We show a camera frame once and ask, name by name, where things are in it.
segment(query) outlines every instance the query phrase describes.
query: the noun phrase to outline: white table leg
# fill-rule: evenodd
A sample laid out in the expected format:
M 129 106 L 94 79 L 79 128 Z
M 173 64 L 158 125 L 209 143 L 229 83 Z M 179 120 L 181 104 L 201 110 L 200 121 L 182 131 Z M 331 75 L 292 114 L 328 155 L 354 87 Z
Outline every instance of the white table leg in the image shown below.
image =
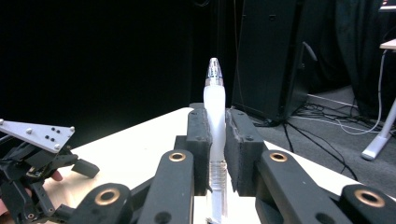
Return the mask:
M 396 99 L 393 102 L 392 108 L 389 111 L 387 120 L 385 120 L 385 124 L 381 132 L 375 137 L 375 139 L 370 143 L 370 145 L 366 149 L 364 149 L 364 151 L 361 153 L 361 156 L 364 159 L 368 161 L 373 161 L 376 158 L 376 156 L 381 152 L 384 145 L 390 139 L 389 131 L 395 119 L 396 119 Z

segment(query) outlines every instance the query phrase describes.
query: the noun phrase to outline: circular joint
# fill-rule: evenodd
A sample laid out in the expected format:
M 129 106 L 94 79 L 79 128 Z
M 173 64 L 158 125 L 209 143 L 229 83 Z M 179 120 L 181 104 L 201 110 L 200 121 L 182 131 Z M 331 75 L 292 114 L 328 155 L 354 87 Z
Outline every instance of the circular joint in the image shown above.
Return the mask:
M 271 153 L 270 157 L 273 161 L 286 161 L 288 159 L 287 156 L 278 152 Z
M 98 205 L 108 205 L 114 203 L 119 197 L 118 189 L 104 189 L 96 195 L 95 202 Z
M 370 205 L 372 207 L 383 207 L 385 206 L 385 201 L 381 196 L 367 189 L 357 189 L 355 190 L 355 196 L 359 201 Z
M 184 161 L 186 159 L 186 155 L 181 152 L 175 152 L 169 155 L 170 161 Z

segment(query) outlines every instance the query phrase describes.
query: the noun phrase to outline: white table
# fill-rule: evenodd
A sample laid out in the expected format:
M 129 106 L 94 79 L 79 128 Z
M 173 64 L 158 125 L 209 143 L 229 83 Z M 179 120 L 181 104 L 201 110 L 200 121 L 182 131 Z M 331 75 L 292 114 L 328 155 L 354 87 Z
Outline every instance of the white table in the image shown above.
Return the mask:
M 63 203 L 75 208 L 97 186 L 112 182 L 133 189 L 153 177 L 162 154 L 173 149 L 176 136 L 186 135 L 191 111 L 192 108 L 181 108 L 74 149 L 73 153 L 97 165 L 101 171 L 94 179 L 89 179 L 72 172 L 71 167 L 60 169 L 64 180 L 48 179 L 44 185 L 54 206 Z M 269 142 L 265 144 L 270 149 L 284 150 Z M 319 186 L 330 192 L 340 195 L 343 186 L 358 183 L 300 156 L 293 157 Z M 229 186 L 229 223 L 260 223 L 255 199 L 238 197 L 237 193 L 232 193 L 231 184 Z M 194 198 L 194 223 L 205 223 L 205 204 L 205 197 Z M 0 223 L 12 221 L 3 218 Z

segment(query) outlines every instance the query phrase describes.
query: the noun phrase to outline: black speaker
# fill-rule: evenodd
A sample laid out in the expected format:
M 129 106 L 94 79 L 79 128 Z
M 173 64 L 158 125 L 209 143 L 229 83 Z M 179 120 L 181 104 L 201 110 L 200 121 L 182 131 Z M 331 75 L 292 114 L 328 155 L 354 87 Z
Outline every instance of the black speaker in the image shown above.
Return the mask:
M 281 121 L 306 101 L 329 1 L 246 0 L 232 105 Z

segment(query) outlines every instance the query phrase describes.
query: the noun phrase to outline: white cylindrical object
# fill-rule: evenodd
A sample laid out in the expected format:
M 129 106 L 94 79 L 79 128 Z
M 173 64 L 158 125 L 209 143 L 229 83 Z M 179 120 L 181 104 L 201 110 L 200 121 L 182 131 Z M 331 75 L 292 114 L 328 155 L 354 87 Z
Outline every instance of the white cylindrical object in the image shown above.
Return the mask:
M 225 90 L 223 86 L 215 85 L 204 88 L 204 107 L 212 134 L 210 160 L 224 161 Z

